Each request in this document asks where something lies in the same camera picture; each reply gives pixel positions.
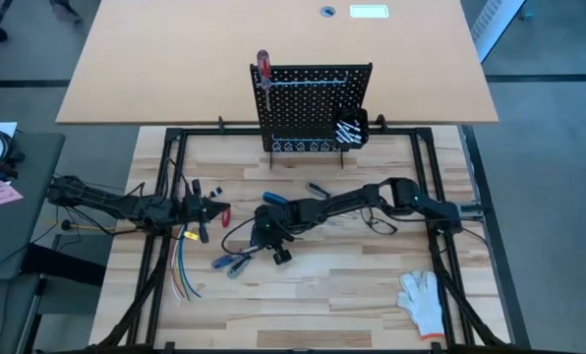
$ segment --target white glove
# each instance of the white glove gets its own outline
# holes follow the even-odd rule
[[[402,290],[397,305],[409,313],[418,326],[421,339],[443,336],[438,280],[430,271],[413,270],[400,276]]]

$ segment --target wooden table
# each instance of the wooden table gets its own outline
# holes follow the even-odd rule
[[[473,200],[457,128],[433,129],[446,197]],[[164,127],[141,128],[127,189],[145,181],[152,193],[164,132]],[[344,169],[334,154],[279,154],[272,170],[259,136],[189,137],[183,172],[200,178],[205,191],[222,187],[218,199],[233,205],[230,227],[253,215],[264,191],[297,199],[311,196],[308,181],[338,194],[387,177],[416,178],[410,141],[399,136],[372,136],[365,148],[345,153]],[[464,226],[483,233],[480,224]],[[360,216],[333,217],[306,232],[303,241],[287,245],[291,263],[276,266],[271,254],[262,252],[230,280],[210,269],[222,254],[219,243],[228,230],[216,219],[209,227],[209,244],[192,242],[185,249],[188,276],[204,298],[179,303],[167,272],[155,346],[175,341],[176,348],[430,348],[395,305],[400,274],[432,268],[425,226],[413,222],[398,227],[397,234],[380,236]],[[247,244],[250,228],[241,228],[230,247]],[[143,235],[114,241],[90,343],[102,339],[131,303],[144,241]],[[487,248],[468,233],[455,235],[455,243],[468,300],[494,333],[508,340]],[[461,337],[456,305],[450,303]],[[147,315],[146,306],[140,341]]]
[[[369,19],[350,5],[379,1],[102,1],[57,122],[256,123],[249,66],[260,49],[272,65],[372,62],[370,117],[496,122],[459,0],[385,3],[388,18]]]

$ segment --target robotic arm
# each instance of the robotic arm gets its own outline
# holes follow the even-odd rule
[[[127,219],[145,231],[162,231],[188,222],[200,224],[200,238],[207,243],[205,225],[230,208],[230,204],[202,197],[199,180],[193,181],[193,192],[186,186],[182,201],[162,196],[117,196],[91,188],[75,176],[56,178],[48,188],[48,201],[59,207],[91,207],[116,219]]]
[[[391,188],[393,206],[381,196],[381,188],[385,186]],[[258,249],[274,250],[273,259],[281,265],[292,258],[290,252],[283,248],[283,240],[293,242],[293,235],[321,225],[331,216],[364,207],[378,208],[389,217],[418,212],[435,228],[451,233],[458,233],[462,229],[460,210],[456,204],[432,200],[422,194],[410,179],[388,178],[379,184],[368,184],[361,189],[321,201],[301,199],[284,206],[259,206],[254,213],[252,238]]]

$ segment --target table leg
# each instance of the table leg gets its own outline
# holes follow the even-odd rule
[[[84,284],[101,286],[105,276],[105,266],[30,244],[21,272],[55,275]]]

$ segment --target black pegboard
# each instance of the black pegboard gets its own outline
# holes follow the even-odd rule
[[[334,112],[363,105],[372,63],[271,66],[270,111],[256,65],[250,72],[265,151],[333,151]]]

